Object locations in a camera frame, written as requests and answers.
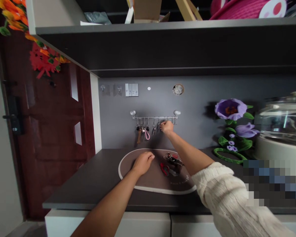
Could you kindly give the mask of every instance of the white sweater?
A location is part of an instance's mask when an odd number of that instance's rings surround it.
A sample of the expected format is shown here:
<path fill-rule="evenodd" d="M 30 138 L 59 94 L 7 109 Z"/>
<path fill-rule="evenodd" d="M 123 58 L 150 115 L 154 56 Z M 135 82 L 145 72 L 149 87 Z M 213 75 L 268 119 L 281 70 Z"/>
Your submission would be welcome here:
<path fill-rule="evenodd" d="M 296 236 L 267 207 L 246 206 L 247 189 L 234 172 L 214 162 L 192 176 L 221 236 Z"/>

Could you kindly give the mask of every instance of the brown placemat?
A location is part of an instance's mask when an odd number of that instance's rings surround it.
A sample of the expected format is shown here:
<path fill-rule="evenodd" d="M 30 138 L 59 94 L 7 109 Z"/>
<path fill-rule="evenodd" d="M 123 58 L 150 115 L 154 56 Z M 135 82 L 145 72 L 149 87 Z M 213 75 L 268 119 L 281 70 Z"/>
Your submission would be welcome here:
<path fill-rule="evenodd" d="M 163 162 L 166 164 L 163 157 L 168 152 L 176 154 L 178 159 L 181 160 L 178 153 L 169 150 L 138 149 L 128 153 L 118 166 L 118 173 L 121 179 L 123 179 L 123 177 L 125 177 L 125 175 L 131 170 L 136 158 L 146 151 L 151 151 L 155 155 L 155 158 L 152 161 L 148 172 L 139 178 L 135 189 L 174 195 L 189 194 L 196 190 L 196 186 L 185 166 L 182 167 L 178 176 L 173 176 L 172 174 L 165 176 L 163 174 L 160 163 Z"/>

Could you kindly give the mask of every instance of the floor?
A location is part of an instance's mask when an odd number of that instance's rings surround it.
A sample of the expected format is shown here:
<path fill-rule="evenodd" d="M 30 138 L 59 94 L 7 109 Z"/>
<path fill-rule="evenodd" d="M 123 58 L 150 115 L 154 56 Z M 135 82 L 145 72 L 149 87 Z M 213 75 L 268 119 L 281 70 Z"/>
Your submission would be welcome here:
<path fill-rule="evenodd" d="M 23 222 L 6 237 L 47 237 L 45 222 Z"/>

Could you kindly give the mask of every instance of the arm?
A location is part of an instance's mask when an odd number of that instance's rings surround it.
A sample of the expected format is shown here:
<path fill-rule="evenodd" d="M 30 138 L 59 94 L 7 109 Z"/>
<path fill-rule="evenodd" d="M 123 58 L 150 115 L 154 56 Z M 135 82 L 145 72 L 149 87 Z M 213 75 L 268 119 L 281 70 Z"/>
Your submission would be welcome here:
<path fill-rule="evenodd" d="M 296 236 L 267 207 L 247 206 L 246 186 L 230 168 L 180 138 L 170 121 L 162 123 L 161 129 L 182 158 L 222 236 Z"/>
<path fill-rule="evenodd" d="M 151 152 L 141 154 L 131 171 L 86 216 L 71 237 L 114 237 L 138 179 L 154 159 Z"/>
<path fill-rule="evenodd" d="M 177 135 L 173 131 L 173 124 L 170 121 L 163 122 L 161 124 L 161 130 L 171 141 L 191 176 L 214 163 L 210 157 Z"/>

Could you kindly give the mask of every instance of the right hand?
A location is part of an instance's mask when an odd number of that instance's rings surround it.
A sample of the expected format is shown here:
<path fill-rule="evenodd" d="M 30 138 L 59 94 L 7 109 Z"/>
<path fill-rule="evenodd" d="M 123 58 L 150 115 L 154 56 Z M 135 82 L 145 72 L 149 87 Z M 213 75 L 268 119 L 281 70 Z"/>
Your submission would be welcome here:
<path fill-rule="evenodd" d="M 161 123 L 161 130 L 164 133 L 173 132 L 173 123 L 171 121 L 165 121 Z"/>

